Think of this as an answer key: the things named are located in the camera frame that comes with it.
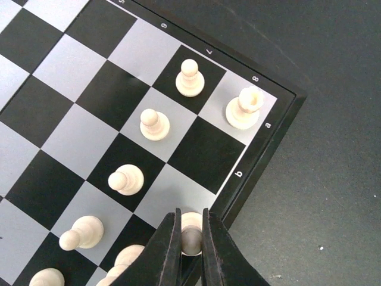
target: pawn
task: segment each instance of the pawn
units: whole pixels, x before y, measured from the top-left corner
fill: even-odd
[[[111,285],[139,257],[143,249],[144,246],[134,244],[119,252],[114,267],[107,272],[106,277],[100,280],[96,286]]]
[[[263,105],[262,91],[251,86],[241,90],[238,97],[232,99],[226,107],[226,119],[234,128],[249,129],[259,119],[259,109]]]
[[[125,264],[119,264],[119,265],[115,265],[114,267],[112,267],[108,272],[107,272],[107,275],[106,277],[118,277],[120,274],[122,274],[127,268],[129,267],[129,265],[125,265]]]
[[[182,254],[197,256],[202,248],[202,215],[189,212],[181,215]]]
[[[122,195],[134,195],[139,192],[144,184],[144,175],[135,165],[126,164],[120,166],[108,177],[108,185],[111,189]]]
[[[140,115],[140,131],[148,140],[159,141],[164,139],[170,129],[166,115],[153,109],[146,109]]]
[[[187,59],[181,65],[181,71],[176,77],[176,88],[185,97],[195,97],[205,86],[205,79],[198,70],[195,60]]]
[[[117,279],[115,276],[106,276],[100,280],[95,286],[110,286]]]
[[[95,216],[83,216],[77,219],[71,229],[60,237],[60,247],[65,251],[76,248],[92,248],[103,237],[102,222]]]
[[[117,258],[115,259],[114,266],[127,265],[130,266],[141,254],[144,246],[139,244],[134,244],[126,247],[121,252],[119,252]]]
[[[37,272],[29,282],[29,286],[64,286],[64,275],[54,268],[46,268]]]

